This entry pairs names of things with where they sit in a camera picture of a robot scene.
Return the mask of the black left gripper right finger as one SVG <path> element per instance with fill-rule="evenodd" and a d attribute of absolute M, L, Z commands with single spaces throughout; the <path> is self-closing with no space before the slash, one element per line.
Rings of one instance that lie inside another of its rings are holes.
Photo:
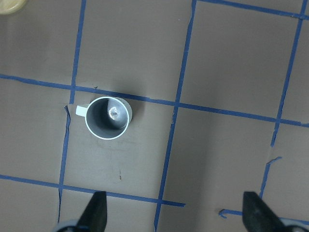
<path fill-rule="evenodd" d="M 242 222 L 248 232 L 283 232 L 285 225 L 254 191 L 245 191 Z"/>

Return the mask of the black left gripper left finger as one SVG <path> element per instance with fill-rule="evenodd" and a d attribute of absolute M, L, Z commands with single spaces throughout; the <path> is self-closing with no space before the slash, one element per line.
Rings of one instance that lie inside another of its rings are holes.
<path fill-rule="evenodd" d="M 76 224 L 77 232 L 104 232 L 107 225 L 107 197 L 96 191 Z"/>

